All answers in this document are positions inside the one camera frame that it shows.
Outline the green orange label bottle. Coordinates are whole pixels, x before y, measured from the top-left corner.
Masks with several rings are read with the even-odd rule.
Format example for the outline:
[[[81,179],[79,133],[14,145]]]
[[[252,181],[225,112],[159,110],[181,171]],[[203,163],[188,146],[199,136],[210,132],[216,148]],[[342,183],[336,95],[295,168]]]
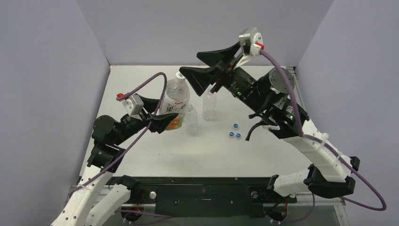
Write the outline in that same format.
[[[174,77],[167,81],[167,88],[161,102],[159,115],[178,113],[178,116],[168,125],[166,130],[181,128],[189,100],[190,89],[186,80],[178,82]]]

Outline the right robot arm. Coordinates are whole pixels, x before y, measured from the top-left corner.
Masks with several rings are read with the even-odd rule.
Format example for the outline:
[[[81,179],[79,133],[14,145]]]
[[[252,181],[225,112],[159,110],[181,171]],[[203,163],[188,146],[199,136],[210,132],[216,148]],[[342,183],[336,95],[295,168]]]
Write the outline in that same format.
[[[275,65],[261,78],[253,78],[239,66],[247,56],[235,56],[239,48],[235,44],[199,52],[197,58],[206,63],[205,68],[183,66],[179,71],[199,96],[207,90],[214,93],[226,88],[253,111],[250,118],[260,117],[258,127],[291,144],[311,162],[300,172],[272,176],[266,197],[277,201],[302,192],[323,198],[353,194],[356,182],[351,173],[359,169],[359,158],[341,154],[329,143],[327,134],[319,132],[295,100],[295,83],[289,71]]]

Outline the white green text cap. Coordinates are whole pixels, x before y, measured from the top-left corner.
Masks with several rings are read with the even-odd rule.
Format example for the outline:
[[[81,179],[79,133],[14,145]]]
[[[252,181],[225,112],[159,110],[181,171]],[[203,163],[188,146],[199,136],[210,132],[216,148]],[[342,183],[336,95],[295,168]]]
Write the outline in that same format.
[[[184,77],[180,72],[177,72],[177,73],[176,73],[175,79],[176,79],[178,82],[184,82],[184,81],[185,81],[185,77]]]

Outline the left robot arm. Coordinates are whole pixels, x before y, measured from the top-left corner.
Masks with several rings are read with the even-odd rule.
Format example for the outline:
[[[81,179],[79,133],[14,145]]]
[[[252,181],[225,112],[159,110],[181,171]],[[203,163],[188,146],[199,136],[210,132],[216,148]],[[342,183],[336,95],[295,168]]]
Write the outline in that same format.
[[[64,209],[52,222],[53,226],[101,226],[123,203],[136,202],[140,198],[139,181],[124,175],[101,201],[97,201],[126,153],[126,149],[119,145],[135,134],[141,138],[147,131],[162,133],[178,114],[156,115],[159,99],[138,94],[126,98],[122,96],[118,94],[117,100],[127,114],[120,121],[108,115],[95,120],[92,133],[94,147],[87,165]]]

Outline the clear bottle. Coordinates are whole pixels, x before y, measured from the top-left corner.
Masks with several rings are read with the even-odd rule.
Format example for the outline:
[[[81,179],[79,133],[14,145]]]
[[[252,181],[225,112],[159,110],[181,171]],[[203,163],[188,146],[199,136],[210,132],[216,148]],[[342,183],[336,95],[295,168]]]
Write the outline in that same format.
[[[199,129],[198,113],[196,108],[189,104],[186,109],[184,124],[186,131],[191,135],[196,135]]]
[[[213,121],[216,114],[216,94],[212,93],[208,88],[203,97],[203,118],[206,121]]]

